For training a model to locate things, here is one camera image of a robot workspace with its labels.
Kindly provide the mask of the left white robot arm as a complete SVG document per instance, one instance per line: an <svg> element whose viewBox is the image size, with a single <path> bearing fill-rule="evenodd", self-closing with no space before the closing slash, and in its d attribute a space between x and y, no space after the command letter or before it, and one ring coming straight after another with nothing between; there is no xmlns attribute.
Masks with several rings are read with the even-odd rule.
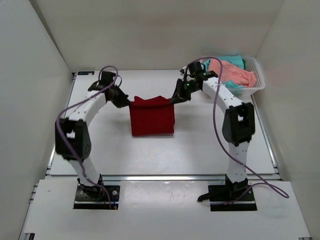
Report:
<svg viewBox="0 0 320 240"><path fill-rule="evenodd" d="M89 197L98 201L109 194L103 178L95 169L90 158L92 142L89 125L98 111L108 102L117 108L131 104L114 80L97 80L87 90L85 98L60 113L55 122L55 151L74 169L78 176L78 186Z"/></svg>

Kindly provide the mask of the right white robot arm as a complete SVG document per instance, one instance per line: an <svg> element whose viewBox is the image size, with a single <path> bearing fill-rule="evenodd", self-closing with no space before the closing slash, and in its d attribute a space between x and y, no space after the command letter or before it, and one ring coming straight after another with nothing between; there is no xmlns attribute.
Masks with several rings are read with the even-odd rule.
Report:
<svg viewBox="0 0 320 240"><path fill-rule="evenodd" d="M245 103L228 90L214 71L188 73L182 69L176 82L171 104L191 100L191 94L201 90L214 100L213 107L224 113L222 135L228 143L228 169L225 176L224 195L236 200L248 185L246 170L247 152L255 134L255 111L253 104Z"/></svg>

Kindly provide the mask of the red t shirt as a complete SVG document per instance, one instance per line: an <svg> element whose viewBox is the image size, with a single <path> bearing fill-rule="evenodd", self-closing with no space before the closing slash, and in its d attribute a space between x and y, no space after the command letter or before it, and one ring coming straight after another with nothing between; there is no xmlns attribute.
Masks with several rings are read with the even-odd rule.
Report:
<svg viewBox="0 0 320 240"><path fill-rule="evenodd" d="M149 99L135 96L129 106L129 114L134 137L172 135L175 132L174 105L163 96Z"/></svg>

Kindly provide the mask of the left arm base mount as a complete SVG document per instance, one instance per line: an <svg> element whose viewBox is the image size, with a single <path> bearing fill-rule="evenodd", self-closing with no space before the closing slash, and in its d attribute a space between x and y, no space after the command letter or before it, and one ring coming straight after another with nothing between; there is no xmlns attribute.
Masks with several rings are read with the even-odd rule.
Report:
<svg viewBox="0 0 320 240"><path fill-rule="evenodd" d="M120 199L120 185L105 185L107 193L98 186L86 186L80 183L74 197L73 208L76 210L118 210Z"/></svg>

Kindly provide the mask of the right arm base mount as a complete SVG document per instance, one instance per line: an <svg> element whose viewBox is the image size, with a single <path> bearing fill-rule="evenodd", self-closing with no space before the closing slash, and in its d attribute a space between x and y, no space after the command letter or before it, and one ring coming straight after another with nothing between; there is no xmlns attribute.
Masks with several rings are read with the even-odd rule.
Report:
<svg viewBox="0 0 320 240"><path fill-rule="evenodd" d="M224 184L208 185L208 193L198 197L197 202L209 201L211 212L251 212L258 207L252 186L246 178L232 183L225 177Z"/></svg>

